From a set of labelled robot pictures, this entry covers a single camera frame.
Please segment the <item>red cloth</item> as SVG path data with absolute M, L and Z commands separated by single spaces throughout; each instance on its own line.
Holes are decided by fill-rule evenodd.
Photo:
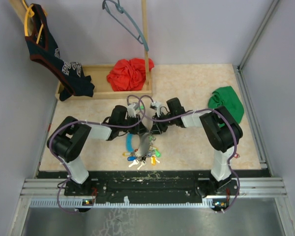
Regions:
M 140 91 L 146 82 L 145 60 L 119 60 L 106 77 L 113 91 Z

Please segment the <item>grey-blue clothes hanger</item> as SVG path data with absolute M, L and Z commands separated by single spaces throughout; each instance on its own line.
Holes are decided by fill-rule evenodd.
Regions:
M 143 45 L 146 52 L 149 51 L 148 42 L 143 31 L 127 10 L 121 5 L 119 0 L 103 0 L 102 9 L 118 22 L 132 37 L 134 37 L 136 41 Z

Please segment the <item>yellow clothes hanger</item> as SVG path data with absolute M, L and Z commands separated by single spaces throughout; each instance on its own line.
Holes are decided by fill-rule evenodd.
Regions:
M 25 32 L 25 36 L 29 36 L 29 33 L 33 31 L 33 29 L 30 28 L 30 26 L 32 26 L 33 28 L 33 16 L 34 16 L 34 12 L 32 10 L 32 7 L 33 7 L 33 4 L 31 4 L 30 6 L 27 5 L 26 1 L 25 0 L 21 0 L 23 6 L 25 7 L 26 9 L 26 12 L 25 12 L 25 17 L 24 17 L 24 32 Z M 36 44 L 39 44 L 39 41 L 41 39 L 41 34 L 42 34 L 42 31 L 43 31 L 43 28 L 44 28 L 44 24 L 41 22 L 41 26 L 39 28 L 39 31 L 38 33 L 36 33 Z

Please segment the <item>navy tank top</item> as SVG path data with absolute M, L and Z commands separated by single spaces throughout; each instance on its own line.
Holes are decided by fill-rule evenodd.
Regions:
M 31 4 L 25 15 L 28 21 L 29 13 L 33 12 L 33 30 L 29 34 L 24 25 L 25 41 L 29 50 L 29 58 L 41 64 L 52 72 L 63 86 L 59 100 L 65 101 L 72 96 L 93 97 L 95 86 L 91 76 L 86 76 L 79 62 L 66 62 L 60 58 L 60 50 L 53 38 L 47 23 L 45 12 L 41 5 Z

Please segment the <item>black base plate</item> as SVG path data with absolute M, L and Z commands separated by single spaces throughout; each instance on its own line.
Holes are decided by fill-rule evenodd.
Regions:
M 83 184 L 69 181 L 64 194 L 90 196 L 98 204 L 122 203 L 124 197 L 131 204 L 184 204 L 223 190 L 209 171 L 92 171 Z

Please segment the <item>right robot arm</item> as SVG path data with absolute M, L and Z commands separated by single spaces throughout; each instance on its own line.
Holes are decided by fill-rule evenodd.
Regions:
M 222 194 L 227 189 L 227 182 L 232 172 L 229 158 L 236 154 L 235 148 L 243 136 L 239 123 L 225 106 L 202 110 L 186 111 L 178 98 L 167 101 L 168 112 L 162 112 L 164 105 L 151 102 L 150 108 L 156 111 L 152 117 L 152 133 L 162 134 L 171 125 L 181 128 L 203 128 L 207 139 L 214 149 L 214 161 L 211 169 L 210 190 Z

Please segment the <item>large metal keyring with keys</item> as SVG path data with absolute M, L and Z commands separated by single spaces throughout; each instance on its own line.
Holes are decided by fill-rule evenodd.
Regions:
M 133 134 L 126 135 L 127 151 L 122 154 L 122 156 L 126 157 L 129 162 L 128 168 L 138 165 L 137 170 L 140 170 L 140 168 L 145 166 L 149 160 L 153 166 L 160 164 L 159 158 L 161 157 L 161 153 L 158 148 L 154 146 L 156 138 L 150 133 L 141 134 L 139 135 L 139 146 L 138 148 L 135 148 L 132 145 L 133 137 Z

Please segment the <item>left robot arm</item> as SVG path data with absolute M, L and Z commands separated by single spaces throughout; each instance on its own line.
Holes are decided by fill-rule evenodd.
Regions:
M 68 178 L 75 182 L 75 189 L 80 194 L 87 195 L 92 191 L 92 182 L 87 180 L 89 172 L 80 157 L 88 138 L 112 141 L 120 132 L 138 135 L 139 148 L 131 156 L 140 159 L 149 152 L 149 133 L 137 114 L 139 108 L 138 103 L 127 107 L 117 105 L 102 123 L 87 123 L 68 116 L 49 137 L 47 148 L 65 167 Z

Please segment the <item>green cloth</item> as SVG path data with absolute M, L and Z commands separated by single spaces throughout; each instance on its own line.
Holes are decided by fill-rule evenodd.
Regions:
M 238 124 L 242 121 L 244 107 L 232 86 L 220 87 L 214 90 L 207 106 L 211 109 L 225 106 Z

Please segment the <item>wooden rack tray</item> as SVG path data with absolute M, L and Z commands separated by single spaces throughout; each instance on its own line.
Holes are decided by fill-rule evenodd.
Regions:
M 23 6 L 21 0 L 11 0 L 11 6 L 24 24 L 24 17 L 26 9 Z M 143 20 L 143 33 L 146 39 L 148 39 L 147 28 L 147 10 L 146 1 L 142 1 L 142 20 Z M 145 51 L 145 68 L 146 68 L 146 82 L 140 91 L 113 91 L 110 83 L 108 83 L 106 77 L 113 69 L 113 64 L 96 64 L 96 65 L 84 65 L 83 71 L 85 75 L 90 75 L 92 83 L 95 85 L 93 99 L 118 99 L 126 98 L 130 94 L 137 96 L 152 95 L 152 76 L 149 69 L 148 52 Z

